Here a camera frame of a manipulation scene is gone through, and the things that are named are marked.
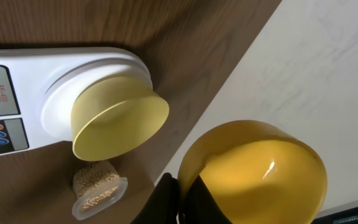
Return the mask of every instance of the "plastic container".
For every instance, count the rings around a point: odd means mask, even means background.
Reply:
[[[108,161],[95,162],[79,170],[73,178],[77,201],[72,213],[78,220],[88,218],[117,202],[128,181],[120,177]]]

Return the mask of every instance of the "clear plastic container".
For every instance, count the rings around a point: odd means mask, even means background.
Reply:
[[[78,220],[88,218],[117,202],[128,181],[120,177],[108,161],[95,162],[79,170],[73,178],[77,201],[72,213]]]

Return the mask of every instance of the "wood grain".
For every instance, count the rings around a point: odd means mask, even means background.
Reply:
[[[111,160],[125,197],[83,223],[129,223],[280,0],[0,0],[0,49],[119,46],[145,61],[170,105],[163,128]],[[71,144],[0,157],[0,223],[76,223]]]

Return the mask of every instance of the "kitchen scale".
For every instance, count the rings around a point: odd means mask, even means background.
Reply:
[[[86,133],[89,126],[98,128],[100,123],[106,124],[107,128],[100,132],[88,131],[93,133],[92,136],[78,140],[81,145],[86,145],[86,141],[92,142],[97,149],[88,144],[89,149],[81,149],[82,156],[74,149],[76,156],[95,161],[125,153],[151,137],[168,116],[167,103],[151,89],[147,67],[139,57],[126,50],[111,47],[0,50],[0,156],[60,141],[75,141],[78,135]],[[82,105],[77,105],[76,114],[72,114],[80,95],[88,96],[83,97]],[[120,124],[118,131],[117,127],[111,131],[110,127],[126,121],[122,116],[139,107],[140,98],[158,99],[158,106],[162,107],[157,107],[158,111],[147,109],[150,110],[146,110],[147,114],[133,114],[127,119],[136,120],[136,124],[128,121]],[[148,102],[142,106],[138,111],[150,108]],[[155,118],[151,114],[156,113],[158,122],[150,129],[150,123],[144,124],[143,121],[153,121]],[[99,148],[103,151],[94,153]],[[84,150],[91,151],[89,155],[99,153],[99,157],[84,155]]]

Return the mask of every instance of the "white digital scale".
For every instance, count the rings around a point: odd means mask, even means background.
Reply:
[[[122,49],[0,50],[0,156],[72,141],[77,97],[123,72],[152,87],[141,59]]]

